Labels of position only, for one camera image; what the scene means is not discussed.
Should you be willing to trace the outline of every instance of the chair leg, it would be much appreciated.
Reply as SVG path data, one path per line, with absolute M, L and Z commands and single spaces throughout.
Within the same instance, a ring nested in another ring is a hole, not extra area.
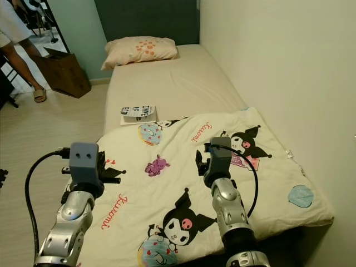
M 43 20 L 40 19 L 40 22 L 41 22 L 42 29 L 43 29 L 43 31 L 45 32 L 45 31 L 46 31 L 46 28 L 45 28 L 45 24 L 43 23 Z
M 40 23 L 40 17 L 39 17 L 39 14 L 36 13 L 36 18 L 37 18 L 37 26 L 38 26 L 38 31 L 39 31 L 39 36 L 42 37 L 42 34 L 41 34 L 41 23 Z
M 6 60 L 6 63 L 8 63 L 8 64 L 10 65 L 10 67 L 12 67 L 12 71 L 10 71 L 10 73 L 6 76 L 6 77 L 8 77 L 13 71 L 15 71 L 15 69 L 14 69 L 13 66 L 11 65 L 10 61 L 7 60 L 7 58 L 5 58 L 5 60 Z M 32 87 L 32 84 L 31 84 L 29 81 L 27 81 L 25 78 L 23 78 L 23 77 L 21 76 L 21 74 L 19 74 L 17 71 L 15 71 L 15 72 L 16 72 L 16 74 L 15 74 L 15 76 L 13 76 L 13 78 L 11 79 L 10 82 L 12 82 L 12 81 L 15 79 L 15 77 L 16 77 L 17 75 L 19 75 L 19 76 L 29 85 L 29 87 Z
M 7 97 L 7 101 L 9 101 L 10 104 L 13 105 L 15 108 L 18 108 L 18 104 L 16 104 L 15 99 L 13 99 L 11 96 Z
M 31 31 L 32 31 L 33 34 L 37 37 L 37 33 L 36 33 L 33 29 L 31 29 Z

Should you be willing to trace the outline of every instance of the wooden floor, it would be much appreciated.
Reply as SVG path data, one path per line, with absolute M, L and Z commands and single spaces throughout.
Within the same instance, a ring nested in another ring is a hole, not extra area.
M 25 267 L 33 263 L 33 236 L 24 198 L 29 168 L 44 154 L 72 142 L 96 142 L 102 135 L 108 85 L 93 86 L 80 99 L 52 90 L 47 101 L 35 103 L 32 93 L 19 94 L 19 108 L 5 104 L 0 111 L 0 169 L 9 171 L 0 189 L 0 266 Z M 68 176 L 68 161 L 47 159 L 30 184 L 40 243 L 53 226 Z

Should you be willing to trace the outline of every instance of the donut print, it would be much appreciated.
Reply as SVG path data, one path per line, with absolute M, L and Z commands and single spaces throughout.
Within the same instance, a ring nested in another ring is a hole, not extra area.
M 139 127 L 139 137 L 150 146 L 158 145 L 162 140 L 162 131 L 154 124 L 143 124 Z

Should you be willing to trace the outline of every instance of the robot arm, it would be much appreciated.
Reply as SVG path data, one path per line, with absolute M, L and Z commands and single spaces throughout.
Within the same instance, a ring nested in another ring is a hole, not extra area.
M 210 152 L 211 158 L 202 163 L 201 153 L 197 151 L 196 163 L 199 175 L 204 176 L 205 185 L 211 189 L 212 206 L 217 214 L 225 253 L 229 257 L 226 267 L 270 267 L 266 255 L 258 251 L 240 193 L 230 179 L 231 151 L 214 145 L 231 148 L 231 141 L 228 137 L 212 138 L 211 143 L 205 144 L 205 152 Z
M 217 214 L 225 252 L 229 256 L 226 267 L 270 267 L 266 255 L 258 251 L 254 232 L 237 186 L 230 179 L 231 148 L 228 137 L 214 137 L 205 145 L 211 158 L 202 163 L 199 151 L 196 163 L 199 175 L 211 189 L 212 205 Z M 69 171 L 72 175 L 72 191 L 57 213 L 57 221 L 46 237 L 35 267 L 75 267 L 84 240 L 84 234 L 92 223 L 95 199 L 103 194 L 103 183 L 120 183 L 119 179 L 104 177 L 105 154 L 98 152 L 97 144 L 74 143 L 70 149 Z
M 95 199 L 104 191 L 103 183 L 120 183 L 120 178 L 104 177 L 105 154 L 97 144 L 74 143 L 70 166 L 62 173 L 72 175 L 72 191 L 57 212 L 57 220 L 36 259 L 36 267 L 75 267 L 90 227 Z

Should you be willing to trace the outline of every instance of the blue sticker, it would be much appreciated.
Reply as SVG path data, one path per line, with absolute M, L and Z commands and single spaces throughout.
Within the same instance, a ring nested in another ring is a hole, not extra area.
M 298 207 L 310 207 L 313 203 L 314 194 L 305 185 L 297 185 L 292 188 L 288 195 L 288 201 Z

